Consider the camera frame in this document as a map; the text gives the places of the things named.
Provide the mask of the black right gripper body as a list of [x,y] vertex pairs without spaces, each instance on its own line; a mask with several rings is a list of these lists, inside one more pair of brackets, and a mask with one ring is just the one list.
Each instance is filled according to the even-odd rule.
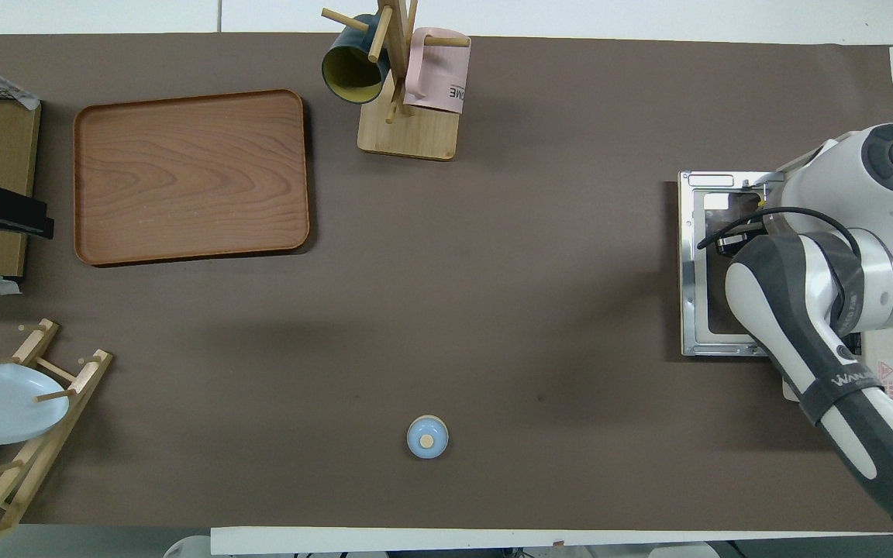
[[715,251],[720,257],[733,258],[756,236],[766,233],[762,220],[749,220],[734,226],[715,241]]

